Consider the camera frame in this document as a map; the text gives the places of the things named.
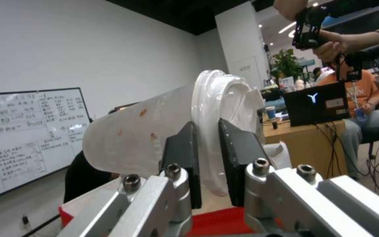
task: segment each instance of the red surface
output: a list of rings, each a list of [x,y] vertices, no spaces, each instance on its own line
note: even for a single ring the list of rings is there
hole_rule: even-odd
[[[74,217],[62,210],[62,207],[58,207],[59,215],[61,216],[62,226],[65,227]]]
[[[188,236],[253,233],[245,224],[243,216],[243,207],[234,207],[193,216],[192,230],[188,233]]]

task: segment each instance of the hand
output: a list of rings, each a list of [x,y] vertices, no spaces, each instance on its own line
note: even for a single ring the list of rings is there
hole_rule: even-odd
[[[368,102],[362,105],[362,109],[364,110],[365,114],[370,114],[374,110],[374,107],[375,106],[373,104]]]
[[[320,30],[320,36],[329,40],[329,42],[313,49],[313,53],[324,62],[332,62],[337,54],[346,52],[347,43],[343,35],[326,30]]]
[[[296,21],[296,15],[307,7],[308,0],[275,0],[274,8],[289,21]]]

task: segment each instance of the whiteboard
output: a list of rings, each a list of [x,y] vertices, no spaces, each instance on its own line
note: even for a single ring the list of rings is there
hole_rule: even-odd
[[[80,88],[0,93],[0,194],[70,165],[89,123]]]

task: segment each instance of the white pillar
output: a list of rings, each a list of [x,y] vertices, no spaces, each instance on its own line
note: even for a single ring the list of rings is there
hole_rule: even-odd
[[[262,89],[269,66],[251,2],[220,13],[215,20],[229,73],[242,76],[250,86]]]

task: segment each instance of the potted plant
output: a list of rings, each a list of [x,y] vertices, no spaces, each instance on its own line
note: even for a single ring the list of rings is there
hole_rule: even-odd
[[[282,49],[273,55],[271,75],[277,79],[293,76],[295,81],[302,75],[302,69],[293,55],[293,49]]]

